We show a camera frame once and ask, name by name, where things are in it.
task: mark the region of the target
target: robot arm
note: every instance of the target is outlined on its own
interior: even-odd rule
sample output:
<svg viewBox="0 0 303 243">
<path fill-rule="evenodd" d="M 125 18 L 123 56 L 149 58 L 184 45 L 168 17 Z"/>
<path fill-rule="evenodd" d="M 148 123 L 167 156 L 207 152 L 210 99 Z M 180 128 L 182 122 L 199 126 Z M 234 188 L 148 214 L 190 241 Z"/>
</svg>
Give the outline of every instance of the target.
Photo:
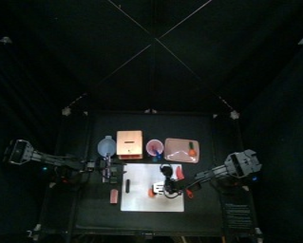
<svg viewBox="0 0 303 243">
<path fill-rule="evenodd" d="M 212 178 L 246 178 L 250 174 L 259 172 L 260 169 L 262 164 L 258 162 L 256 153 L 250 149 L 228 155 L 224 164 L 216 166 L 212 170 L 198 173 L 194 177 L 194 182 L 190 184 L 186 184 L 183 179 L 172 179 L 172 169 L 170 165 L 162 165 L 160 171 L 164 174 L 164 182 L 154 184 L 154 194 L 176 194 L 176 196 L 179 196 L 183 190 L 187 190 L 188 196 L 192 197 L 192 188 L 200 188 L 200 183 L 210 181 Z"/>
<path fill-rule="evenodd" d="M 55 166 L 67 166 L 75 171 L 83 171 L 85 165 L 72 157 L 57 157 L 47 155 L 35 150 L 32 144 L 25 140 L 12 140 L 4 153 L 4 161 L 11 164 L 21 165 L 29 161 L 37 161 Z"/>
</svg>

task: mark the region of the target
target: black cable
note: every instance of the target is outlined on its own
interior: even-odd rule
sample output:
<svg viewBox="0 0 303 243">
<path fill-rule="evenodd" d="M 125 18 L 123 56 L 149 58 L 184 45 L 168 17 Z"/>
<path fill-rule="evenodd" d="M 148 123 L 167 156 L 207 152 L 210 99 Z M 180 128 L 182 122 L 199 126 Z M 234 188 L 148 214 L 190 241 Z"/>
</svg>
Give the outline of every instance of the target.
<svg viewBox="0 0 303 243">
<path fill-rule="evenodd" d="M 168 199 L 174 199 L 174 198 L 176 198 L 176 196 L 180 195 L 179 193 L 176 193 L 176 196 L 167 196 L 167 194 L 166 194 L 166 189 L 163 188 L 163 190 L 164 190 L 164 196 L 166 196 L 166 198 L 168 198 Z"/>
</svg>

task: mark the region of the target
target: black enclosure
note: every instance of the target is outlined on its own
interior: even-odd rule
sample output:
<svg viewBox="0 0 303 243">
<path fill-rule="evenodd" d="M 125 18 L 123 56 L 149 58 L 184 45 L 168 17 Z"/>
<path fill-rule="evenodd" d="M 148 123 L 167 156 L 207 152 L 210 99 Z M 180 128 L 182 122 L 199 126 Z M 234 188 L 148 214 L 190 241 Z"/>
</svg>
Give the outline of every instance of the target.
<svg viewBox="0 0 303 243">
<path fill-rule="evenodd" d="M 89 207 L 97 183 L 51 191 L 53 169 L 1 163 L 12 139 L 93 157 L 100 139 L 131 128 L 144 141 L 204 144 L 191 174 L 256 151 L 263 170 L 244 201 L 208 184 L 208 207 L 188 202 L 178 221 L 151 215 L 139 225 L 144 215 L 111 208 L 99 225 L 88 218 L 104 216 Z M 28 242 L 40 218 L 51 234 L 220 237 L 231 203 L 251 205 L 264 242 L 303 242 L 303 0 L 0 0 L 0 242 Z"/>
</svg>

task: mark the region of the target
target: table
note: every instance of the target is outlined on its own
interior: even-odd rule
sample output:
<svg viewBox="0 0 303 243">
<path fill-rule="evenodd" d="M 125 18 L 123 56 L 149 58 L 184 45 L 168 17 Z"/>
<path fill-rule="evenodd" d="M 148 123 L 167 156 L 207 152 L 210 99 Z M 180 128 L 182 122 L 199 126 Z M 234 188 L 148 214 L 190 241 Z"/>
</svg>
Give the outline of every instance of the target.
<svg viewBox="0 0 303 243">
<path fill-rule="evenodd" d="M 199 162 L 182 163 L 184 176 L 192 181 L 195 173 L 206 171 L 223 163 L 228 154 L 242 151 L 238 121 L 228 114 L 143 114 L 121 112 L 88 112 L 63 119 L 57 154 L 71 154 L 81 158 L 99 157 L 96 146 L 105 136 L 115 138 L 116 131 L 140 130 L 143 145 L 152 139 L 164 142 L 166 138 L 198 140 Z M 143 151 L 139 163 L 154 163 Z M 64 228 L 72 233 L 95 234 L 155 234 L 155 235 L 222 235 L 222 211 L 219 196 L 210 183 L 184 196 L 184 211 L 178 212 L 121 212 L 120 203 L 109 203 L 109 191 L 119 191 L 121 197 L 121 178 L 117 184 L 103 183 L 97 173 L 89 174 L 85 186 L 75 193 L 69 223 Z M 53 228 L 52 216 L 45 220 Z"/>
</svg>

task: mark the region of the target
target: metal bar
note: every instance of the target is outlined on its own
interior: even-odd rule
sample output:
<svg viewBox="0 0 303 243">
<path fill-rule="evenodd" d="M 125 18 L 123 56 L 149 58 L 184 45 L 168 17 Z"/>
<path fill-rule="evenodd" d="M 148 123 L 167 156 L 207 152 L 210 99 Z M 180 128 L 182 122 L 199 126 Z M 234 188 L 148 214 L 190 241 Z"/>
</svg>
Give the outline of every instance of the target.
<svg viewBox="0 0 303 243">
<path fill-rule="evenodd" d="M 168 51 L 168 53 L 174 56 L 174 58 L 178 60 L 178 62 L 186 67 L 186 69 L 190 71 L 190 73 L 194 75 L 195 79 L 199 82 L 203 82 L 203 79 L 196 75 L 196 73 L 192 71 L 192 69 L 187 66 L 187 64 L 179 59 L 179 57 L 174 54 L 174 52 L 168 49 L 168 47 L 164 45 L 164 43 L 155 38 L 155 40 L 158 41 L 158 43 L 164 47 L 164 49 Z M 230 108 L 230 110 L 235 110 L 234 107 L 226 102 L 226 100 L 215 93 L 215 91 L 210 88 L 208 85 L 204 85 L 207 87 L 207 89 L 210 90 L 210 92 L 219 98 L 219 100 L 226 104 L 226 106 Z"/>
<path fill-rule="evenodd" d="M 166 35 L 174 30 L 176 29 L 176 27 L 179 27 L 190 18 L 191 16 L 200 11 L 210 3 L 212 2 L 212 0 L 208 0 L 160 37 L 159 39 L 162 39 L 163 37 L 166 37 Z"/>
<path fill-rule="evenodd" d="M 115 6 L 115 8 L 131 19 L 131 21 L 140 27 L 140 29 L 151 35 L 148 30 L 139 24 L 139 22 L 128 15 L 128 13 L 113 3 L 113 1 L 108 0 L 108 2 Z"/>
<path fill-rule="evenodd" d="M 116 73 L 116 71 L 123 68 L 143 52 L 144 50 L 147 50 L 151 47 L 151 45 L 148 45 L 143 50 L 140 50 L 116 69 L 115 71 L 108 74 L 99 82 L 96 85 L 100 85 L 101 83 L 104 83 L 109 77 L 112 77 L 112 75 Z"/>
</svg>

